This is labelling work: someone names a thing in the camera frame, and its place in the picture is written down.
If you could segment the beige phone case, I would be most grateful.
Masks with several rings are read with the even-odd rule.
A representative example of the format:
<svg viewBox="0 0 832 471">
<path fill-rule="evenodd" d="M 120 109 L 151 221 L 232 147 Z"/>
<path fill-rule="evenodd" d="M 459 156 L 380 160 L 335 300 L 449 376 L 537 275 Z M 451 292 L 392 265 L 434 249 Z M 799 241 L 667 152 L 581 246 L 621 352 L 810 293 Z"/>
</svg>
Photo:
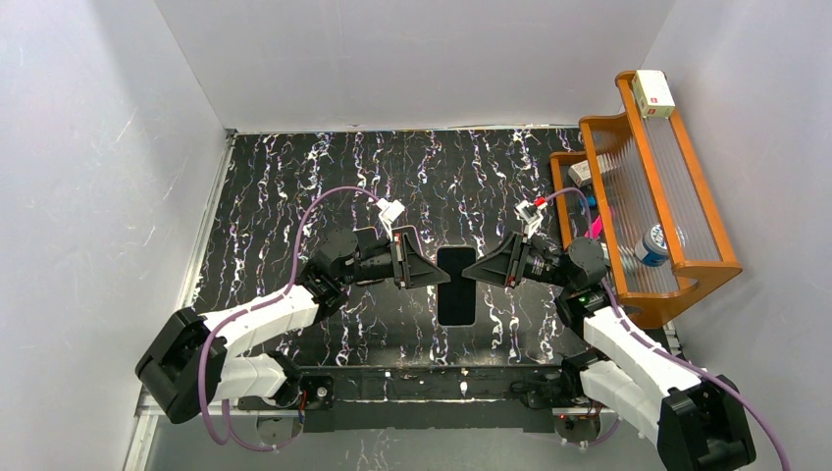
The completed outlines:
<svg viewBox="0 0 832 471">
<path fill-rule="evenodd" d="M 390 241 L 385 236 L 379 236 L 378 234 L 378 241 L 371 246 L 359 246 L 357 244 L 354 282 L 358 286 L 381 283 L 391 276 Z"/>
</svg>

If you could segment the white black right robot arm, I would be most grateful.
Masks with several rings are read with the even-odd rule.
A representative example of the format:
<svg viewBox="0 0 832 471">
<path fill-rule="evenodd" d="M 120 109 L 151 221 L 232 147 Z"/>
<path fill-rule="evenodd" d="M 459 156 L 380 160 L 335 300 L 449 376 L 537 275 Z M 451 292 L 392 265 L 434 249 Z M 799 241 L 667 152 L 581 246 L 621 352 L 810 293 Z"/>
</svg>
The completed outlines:
<svg viewBox="0 0 832 471">
<path fill-rule="evenodd" d="M 564 388 L 630 423 L 666 469 L 737 470 L 753 463 L 754 440 L 734 384 L 680 365 L 618 305 L 607 271 L 595 239 L 549 249 L 537 235 L 512 232 L 461 274 L 505 288 L 525 280 L 559 287 L 558 318 L 590 347 L 562 361 Z"/>
</svg>

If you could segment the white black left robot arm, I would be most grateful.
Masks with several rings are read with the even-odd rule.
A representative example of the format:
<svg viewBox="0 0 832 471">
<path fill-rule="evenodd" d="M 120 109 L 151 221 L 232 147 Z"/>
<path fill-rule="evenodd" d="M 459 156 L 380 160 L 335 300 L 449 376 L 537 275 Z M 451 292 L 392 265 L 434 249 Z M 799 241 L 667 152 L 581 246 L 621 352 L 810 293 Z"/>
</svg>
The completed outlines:
<svg viewBox="0 0 832 471">
<path fill-rule="evenodd" d="M 248 350 L 336 314 L 347 302 L 350 286 L 387 279 L 410 289 L 444 284 L 450 276 L 421 253 L 411 226 L 386 237 L 371 228 L 335 230 L 290 289 L 222 311 L 176 311 L 134 373 L 174 424 L 189 421 L 217 400 L 258 396 L 289 402 L 299 393 L 298 368 L 282 354 L 250 356 Z"/>
</svg>

